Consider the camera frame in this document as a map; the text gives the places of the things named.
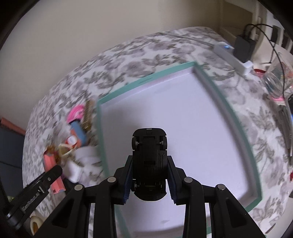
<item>floral bedspread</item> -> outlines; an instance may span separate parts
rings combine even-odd
[[[289,162],[274,103],[260,78],[251,71],[241,77],[212,51],[224,41],[206,27],[155,33],[126,41],[80,65],[61,79],[34,107],[23,148],[23,185],[44,172],[42,156],[50,143],[69,136],[66,115],[87,99],[98,100],[141,77],[188,61],[197,61],[225,95],[241,121],[257,163],[263,200],[250,215],[266,232],[283,214],[289,196]],[[98,145],[95,128],[89,136]],[[89,173],[91,185],[104,179],[103,172]],[[64,195],[50,194],[38,206],[47,217]],[[89,234],[92,235],[93,215]]]

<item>power adapter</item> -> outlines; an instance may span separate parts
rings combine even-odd
[[[242,63],[245,63],[251,59],[255,44],[255,40],[245,35],[238,35],[236,37],[233,55]]]

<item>white tray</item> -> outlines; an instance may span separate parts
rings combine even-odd
[[[223,183],[250,211],[261,200],[251,148],[232,109],[211,79],[195,63],[185,63],[141,78],[98,101],[98,128],[107,176],[132,155],[139,128],[162,128],[175,166],[201,184]],[[115,213],[125,237],[182,236],[185,206],[167,195],[146,202],[133,192]],[[207,233],[210,233],[206,204]]]

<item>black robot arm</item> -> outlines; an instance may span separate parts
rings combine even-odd
[[[210,207],[213,238],[265,237],[225,185],[218,184],[215,188],[202,185],[187,177],[183,169],[175,167],[172,157],[167,156],[166,133],[162,129],[135,131],[132,147],[133,155],[113,177],[88,188],[76,185],[35,237],[88,237],[90,206],[95,203],[93,237],[116,238],[114,205],[124,205],[130,190],[140,199],[159,200],[166,195],[166,180],[174,203],[186,205],[183,238],[206,237],[205,203]]]

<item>red object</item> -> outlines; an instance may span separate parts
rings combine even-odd
[[[25,135],[25,130],[14,125],[13,123],[11,123],[10,121],[8,121],[6,118],[2,117],[2,119],[0,120],[0,124],[3,126],[6,126],[7,128],[21,134],[21,135]]]
[[[43,165],[44,165],[45,172],[48,172],[51,168],[53,168],[56,165],[54,154],[47,153],[47,151],[45,151]],[[62,182],[61,177],[57,178],[51,184],[50,188],[51,188],[53,194],[57,194],[57,193],[60,193],[60,192],[63,192],[66,190],[64,187],[64,184]]]
[[[266,71],[264,71],[262,69],[254,69],[254,71],[257,72],[257,73],[263,73],[263,74],[266,72]]]

